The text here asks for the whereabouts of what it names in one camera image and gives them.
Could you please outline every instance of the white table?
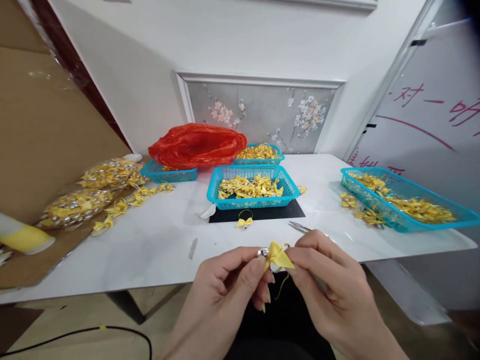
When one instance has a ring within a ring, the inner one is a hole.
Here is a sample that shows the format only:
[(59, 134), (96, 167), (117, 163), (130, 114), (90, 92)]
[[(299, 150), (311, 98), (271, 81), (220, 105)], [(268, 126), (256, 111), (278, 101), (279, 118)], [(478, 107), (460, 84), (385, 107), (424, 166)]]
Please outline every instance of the white table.
[[(339, 201), (345, 191), (340, 169), (349, 165), (332, 155), (286, 155), (281, 165), (295, 184), (307, 187), (298, 198), (306, 217), (296, 221), (328, 234), (359, 262), (477, 247), (455, 230), (402, 234), (354, 218)], [(297, 242), (302, 234), (287, 219), (255, 220), (255, 210), (247, 230), (236, 229), (236, 222), (200, 219), (210, 205), (206, 193), (211, 173), (212, 169), (202, 169), (196, 181), (178, 183), (173, 192), (156, 194), (142, 207), (130, 208), (107, 233), (82, 242), (39, 285), (4, 293), (0, 304), (187, 283), (203, 260), (238, 246)]]

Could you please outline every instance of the silver bell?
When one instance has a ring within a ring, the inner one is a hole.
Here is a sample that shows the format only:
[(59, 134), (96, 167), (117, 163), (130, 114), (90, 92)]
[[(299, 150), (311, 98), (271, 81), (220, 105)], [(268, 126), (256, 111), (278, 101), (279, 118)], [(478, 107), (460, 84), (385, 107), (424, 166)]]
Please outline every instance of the silver bell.
[(260, 257), (260, 256), (263, 256), (263, 257), (268, 257), (269, 256), (269, 248), (268, 247), (261, 247), (258, 249), (258, 252), (256, 254), (256, 257)]

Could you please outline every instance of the person's lap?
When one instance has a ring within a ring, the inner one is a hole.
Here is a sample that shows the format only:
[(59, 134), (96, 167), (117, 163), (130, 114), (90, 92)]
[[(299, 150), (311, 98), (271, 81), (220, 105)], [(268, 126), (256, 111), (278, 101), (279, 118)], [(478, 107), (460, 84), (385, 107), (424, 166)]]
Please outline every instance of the person's lap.
[(313, 359), (335, 360), (335, 355), (327, 340), (319, 335), (312, 323), (305, 301), (295, 286), (292, 278), (285, 271), (275, 274), (275, 284), (269, 284), (271, 303), (265, 304), (266, 312), (260, 312), (250, 302), (246, 308), (242, 323), (236, 335), (233, 346), (226, 359), (234, 359), (232, 355), (239, 354), (239, 348), (246, 344), (255, 344), (258, 356), (266, 350), (272, 358), (281, 359), (273, 352), (287, 355), (295, 353), (291, 344), (306, 351)]

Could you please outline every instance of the hand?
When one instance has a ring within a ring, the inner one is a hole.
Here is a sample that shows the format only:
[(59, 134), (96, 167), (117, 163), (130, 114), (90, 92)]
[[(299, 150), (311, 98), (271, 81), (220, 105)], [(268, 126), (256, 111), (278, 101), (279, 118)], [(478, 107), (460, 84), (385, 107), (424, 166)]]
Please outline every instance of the hand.
[(259, 311), (274, 282), (258, 247), (238, 247), (200, 264), (164, 359), (223, 359), (250, 299)]
[[(286, 253), (316, 330), (349, 359), (408, 359), (380, 316), (362, 266), (321, 231)], [(323, 280), (320, 290), (312, 274)]]

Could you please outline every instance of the floor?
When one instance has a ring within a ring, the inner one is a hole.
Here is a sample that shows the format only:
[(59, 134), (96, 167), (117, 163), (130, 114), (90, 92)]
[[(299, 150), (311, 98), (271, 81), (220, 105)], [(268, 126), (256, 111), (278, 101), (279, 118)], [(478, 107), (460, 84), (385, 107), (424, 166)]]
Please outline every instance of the floor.
[[(367, 275), (385, 323), (411, 360), (478, 359), (479, 354), (454, 325), (417, 326), (397, 307), (377, 279), (371, 273)], [(172, 288), (161, 286), (136, 289), (132, 290), (131, 294), (145, 314)], [(128, 327), (145, 333), (152, 341), (154, 358), (155, 355), (158, 357), (164, 350), (189, 289), (190, 285), (185, 286), (141, 326), (126, 317), (104, 294), (19, 304), (18, 307), (45, 311), (10, 350), (27, 347), (71, 331), (105, 324)], [(338, 360), (345, 359), (338, 352), (335, 352), (335, 355)], [(144, 339), (128, 332), (110, 329), (76, 334), (11, 357), (12, 360), (147, 358), (148, 347)]]

